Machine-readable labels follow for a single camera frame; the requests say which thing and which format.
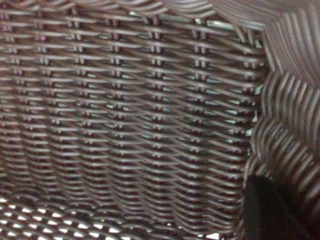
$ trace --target wicker weave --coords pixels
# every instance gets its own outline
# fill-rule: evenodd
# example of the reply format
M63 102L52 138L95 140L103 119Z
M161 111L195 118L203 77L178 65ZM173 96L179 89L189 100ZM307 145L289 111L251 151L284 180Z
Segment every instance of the wicker weave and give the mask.
M1 239L240 239L250 173L317 216L316 4L0 0Z

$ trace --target woven rattan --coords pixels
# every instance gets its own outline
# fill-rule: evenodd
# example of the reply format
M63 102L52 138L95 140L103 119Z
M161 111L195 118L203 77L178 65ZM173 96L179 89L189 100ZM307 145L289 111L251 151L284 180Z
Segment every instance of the woven rattan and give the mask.
M249 174L316 225L317 5L0 0L1 239L241 239Z

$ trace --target black object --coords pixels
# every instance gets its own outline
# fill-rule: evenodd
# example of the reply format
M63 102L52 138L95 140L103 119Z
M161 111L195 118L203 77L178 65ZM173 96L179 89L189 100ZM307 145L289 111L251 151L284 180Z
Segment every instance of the black object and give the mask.
M312 240L266 177L249 176L244 194L246 240Z

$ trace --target brown wicker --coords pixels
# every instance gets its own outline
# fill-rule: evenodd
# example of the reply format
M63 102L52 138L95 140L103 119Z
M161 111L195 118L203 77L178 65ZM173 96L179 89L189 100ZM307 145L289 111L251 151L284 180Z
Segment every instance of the brown wicker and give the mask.
M252 173L314 224L317 4L0 0L0 238L241 239Z

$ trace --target synthetic rattan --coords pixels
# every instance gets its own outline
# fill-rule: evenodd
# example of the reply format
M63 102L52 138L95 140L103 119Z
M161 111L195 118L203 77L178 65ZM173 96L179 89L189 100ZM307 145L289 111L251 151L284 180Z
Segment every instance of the synthetic rattan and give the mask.
M1 239L240 239L251 173L314 224L317 4L0 0Z

